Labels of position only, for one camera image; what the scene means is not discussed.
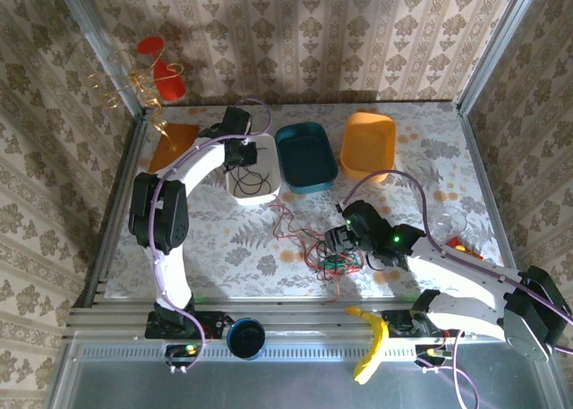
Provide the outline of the yellow banana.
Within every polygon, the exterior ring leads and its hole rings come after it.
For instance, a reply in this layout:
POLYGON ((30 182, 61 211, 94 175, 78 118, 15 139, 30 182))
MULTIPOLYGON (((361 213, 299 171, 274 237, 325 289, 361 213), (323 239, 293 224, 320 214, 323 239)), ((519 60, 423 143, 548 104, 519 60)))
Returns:
POLYGON ((365 320, 372 329, 372 344, 362 360, 355 366, 354 381, 359 385, 366 384, 378 370, 383 360, 384 344, 389 339, 389 327, 380 316, 363 311, 359 306, 346 307, 346 314, 365 320))

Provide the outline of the teal plastic tray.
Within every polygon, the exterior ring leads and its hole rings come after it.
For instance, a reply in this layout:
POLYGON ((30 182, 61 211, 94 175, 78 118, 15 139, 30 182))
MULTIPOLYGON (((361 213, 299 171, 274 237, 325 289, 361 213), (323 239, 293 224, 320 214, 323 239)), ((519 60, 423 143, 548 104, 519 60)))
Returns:
POLYGON ((328 190, 338 176, 328 135, 321 124, 305 122, 284 126, 275 134, 281 174, 295 194, 328 190))

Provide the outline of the red plastic goblet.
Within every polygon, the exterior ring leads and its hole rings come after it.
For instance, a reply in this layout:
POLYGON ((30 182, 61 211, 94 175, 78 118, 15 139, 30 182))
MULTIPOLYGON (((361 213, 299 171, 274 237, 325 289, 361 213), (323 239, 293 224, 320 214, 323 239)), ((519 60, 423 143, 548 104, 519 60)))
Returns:
POLYGON ((140 55, 150 55, 153 58, 151 65, 152 80, 159 95, 165 101, 175 101, 186 93, 186 86, 182 78, 184 67, 179 63, 168 64, 164 59, 165 41, 154 36, 143 39, 137 46, 140 55))

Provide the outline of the red and yellow toy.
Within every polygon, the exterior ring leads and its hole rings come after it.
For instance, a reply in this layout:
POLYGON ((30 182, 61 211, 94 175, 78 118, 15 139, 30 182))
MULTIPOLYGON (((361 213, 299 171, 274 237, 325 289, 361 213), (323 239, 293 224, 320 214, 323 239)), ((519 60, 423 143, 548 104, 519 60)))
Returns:
POLYGON ((452 237, 451 239, 449 239, 447 241, 447 245, 448 245, 448 247, 453 248, 455 250, 458 250, 460 252, 463 252, 466 255, 472 256, 472 257, 477 258, 479 260, 483 259, 483 256, 480 253, 470 249, 468 246, 463 244, 462 241, 458 237, 452 237))

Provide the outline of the clear glass bowl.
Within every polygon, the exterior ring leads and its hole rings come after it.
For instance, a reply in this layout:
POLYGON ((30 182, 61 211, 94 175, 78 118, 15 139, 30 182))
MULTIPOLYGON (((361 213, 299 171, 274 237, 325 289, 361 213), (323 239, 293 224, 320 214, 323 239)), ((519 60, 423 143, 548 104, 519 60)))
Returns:
POLYGON ((466 213, 458 208, 446 206, 433 213, 431 224, 433 238, 439 243, 445 243, 465 231, 466 213))

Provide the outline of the round blue cup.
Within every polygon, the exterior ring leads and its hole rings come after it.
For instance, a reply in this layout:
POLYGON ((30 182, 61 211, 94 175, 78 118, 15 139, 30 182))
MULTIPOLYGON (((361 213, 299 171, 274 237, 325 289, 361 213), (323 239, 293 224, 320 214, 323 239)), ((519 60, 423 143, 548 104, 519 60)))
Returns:
POLYGON ((266 345, 266 332, 255 319, 236 321, 227 332, 227 348, 239 359, 252 361, 262 356, 266 345))

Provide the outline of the aluminium frame post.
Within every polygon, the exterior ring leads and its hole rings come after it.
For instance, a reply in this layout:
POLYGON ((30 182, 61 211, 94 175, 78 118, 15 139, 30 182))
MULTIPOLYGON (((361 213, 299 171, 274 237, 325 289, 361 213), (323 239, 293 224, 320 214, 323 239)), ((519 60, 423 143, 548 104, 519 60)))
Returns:
POLYGON ((92 51, 101 64, 87 76, 88 86, 96 94, 105 109, 124 105, 136 120, 144 116, 143 108, 136 98, 135 87, 129 80, 128 56, 113 45, 110 33, 98 15, 93 0, 64 0, 73 19, 87 39, 92 51))
POLYGON ((465 88, 459 96, 457 110, 461 115, 467 115, 479 98, 533 1, 509 0, 507 3, 483 54, 479 57, 465 88))

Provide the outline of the aluminium side rail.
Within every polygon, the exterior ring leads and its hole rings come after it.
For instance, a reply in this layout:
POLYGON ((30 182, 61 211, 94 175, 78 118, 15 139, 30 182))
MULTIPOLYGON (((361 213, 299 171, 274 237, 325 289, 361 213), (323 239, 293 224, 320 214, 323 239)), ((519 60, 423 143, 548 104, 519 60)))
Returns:
POLYGON ((492 222, 492 229, 496 236, 498 247, 500 248, 501 259, 503 260, 503 264, 505 267, 517 269, 517 263, 514 259, 513 252, 509 244, 509 239, 507 237, 505 228, 503 226, 500 217, 500 212, 498 210, 498 206, 493 195, 492 187, 490 185, 490 181, 485 166, 483 164, 483 160, 471 124, 467 116, 463 114, 461 111, 458 111, 458 116, 461 119, 460 124, 462 131, 465 135, 466 145, 474 164, 476 178, 478 180, 478 183, 480 184, 480 188, 483 194, 484 204, 488 211, 490 220, 492 222))
POLYGON ((107 276, 107 271, 115 256, 123 228, 125 210, 132 195, 133 178, 138 168, 138 159, 147 131, 145 116, 145 113, 136 115, 127 134, 123 155, 98 234, 98 250, 89 265, 85 286, 74 308, 89 308, 94 303, 98 285, 107 276))

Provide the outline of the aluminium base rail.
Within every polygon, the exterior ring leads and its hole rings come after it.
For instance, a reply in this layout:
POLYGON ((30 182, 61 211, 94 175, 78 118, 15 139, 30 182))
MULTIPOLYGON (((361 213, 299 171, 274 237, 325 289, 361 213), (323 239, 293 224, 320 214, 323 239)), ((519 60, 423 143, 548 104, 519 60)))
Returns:
MULTIPOLYGON (((222 311, 233 320, 253 318, 262 323, 269 337, 279 342, 324 340, 364 341, 370 329, 363 320, 346 314, 356 304, 363 311, 380 314, 386 310, 405 310, 410 302, 391 298, 362 299, 224 299, 207 298, 195 303, 197 311, 222 311)), ((73 308, 63 339, 85 338, 94 341, 120 341, 143 338, 146 319, 152 311, 151 299, 99 297, 89 308, 73 308)))

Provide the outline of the grey metal sheet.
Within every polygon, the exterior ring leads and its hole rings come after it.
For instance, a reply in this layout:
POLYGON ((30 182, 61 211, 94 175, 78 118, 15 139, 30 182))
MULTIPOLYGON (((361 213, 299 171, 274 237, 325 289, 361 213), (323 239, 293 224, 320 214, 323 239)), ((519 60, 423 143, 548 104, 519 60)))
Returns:
POLYGON ((383 362, 364 385, 353 371, 365 346, 270 344, 254 361, 212 343, 186 373, 160 343, 76 339, 64 351, 46 409, 573 409, 557 361, 535 363, 502 343, 458 350, 464 375, 383 362))

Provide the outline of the orange plastic tray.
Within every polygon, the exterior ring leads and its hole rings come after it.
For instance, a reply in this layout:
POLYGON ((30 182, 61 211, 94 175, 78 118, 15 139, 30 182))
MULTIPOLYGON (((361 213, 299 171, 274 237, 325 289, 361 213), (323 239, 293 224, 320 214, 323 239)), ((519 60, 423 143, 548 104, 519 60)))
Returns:
POLYGON ((386 115, 356 112, 346 121, 339 154, 346 177, 360 181, 395 165, 397 125, 386 115))

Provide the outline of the flat orange box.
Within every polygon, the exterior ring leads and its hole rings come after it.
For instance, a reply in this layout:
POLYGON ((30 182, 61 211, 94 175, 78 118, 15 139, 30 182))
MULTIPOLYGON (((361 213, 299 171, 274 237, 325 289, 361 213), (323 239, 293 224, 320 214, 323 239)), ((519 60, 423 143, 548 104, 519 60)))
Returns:
POLYGON ((198 137, 200 127, 194 124, 167 125, 167 135, 162 135, 158 146, 153 153, 149 165, 149 172, 156 174, 161 169, 170 166, 186 150, 188 150, 198 137))

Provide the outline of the white plastic tray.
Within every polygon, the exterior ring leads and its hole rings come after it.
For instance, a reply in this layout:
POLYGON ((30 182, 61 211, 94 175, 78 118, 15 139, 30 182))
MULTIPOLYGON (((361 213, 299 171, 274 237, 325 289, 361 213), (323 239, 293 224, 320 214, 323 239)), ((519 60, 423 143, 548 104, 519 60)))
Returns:
POLYGON ((251 207, 273 201, 281 186, 278 152, 274 138, 262 134, 249 142, 258 149, 257 163, 226 173, 227 192, 238 205, 251 207))

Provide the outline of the floral tablecloth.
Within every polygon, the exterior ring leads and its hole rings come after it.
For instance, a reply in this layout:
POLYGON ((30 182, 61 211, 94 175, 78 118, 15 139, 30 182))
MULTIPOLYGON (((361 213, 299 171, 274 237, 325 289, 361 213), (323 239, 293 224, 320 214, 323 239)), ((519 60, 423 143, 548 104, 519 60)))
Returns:
POLYGON ((371 203, 392 224, 430 229, 437 209, 458 208, 467 221, 460 238, 489 262, 501 264, 456 108, 418 102, 367 104, 364 110, 389 116, 397 125, 397 173, 382 183, 339 175, 324 192, 295 194, 282 187, 270 205, 243 207, 216 170, 192 192, 184 265, 197 297, 413 299, 435 288, 435 278, 384 268, 377 261, 337 282, 318 278, 305 262, 304 233, 341 225, 336 206, 344 198, 371 203))

